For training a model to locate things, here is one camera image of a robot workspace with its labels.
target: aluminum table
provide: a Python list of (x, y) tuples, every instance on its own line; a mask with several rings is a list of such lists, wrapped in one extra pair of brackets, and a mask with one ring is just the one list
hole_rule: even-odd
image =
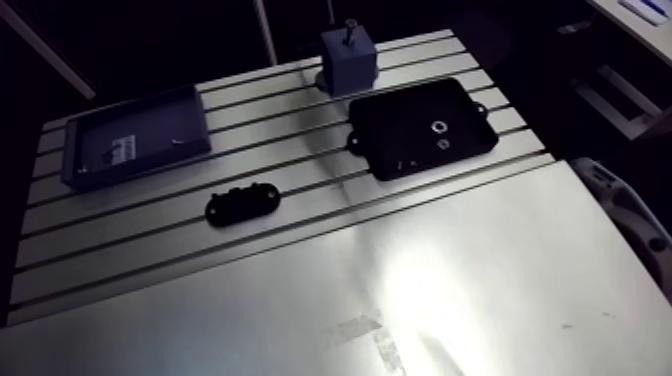
[[(0, 373), (672, 373), (662, 293), (452, 32), (378, 49), (358, 95), (455, 77), (500, 143), (376, 181), (317, 59), (198, 85), (212, 154), (103, 191), (59, 183), (46, 124)], [(252, 182), (280, 208), (208, 226), (210, 195)]]

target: label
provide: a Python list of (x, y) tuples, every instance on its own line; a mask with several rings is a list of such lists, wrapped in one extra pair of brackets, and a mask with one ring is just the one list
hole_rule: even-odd
[(112, 140), (112, 166), (135, 159), (135, 135)]

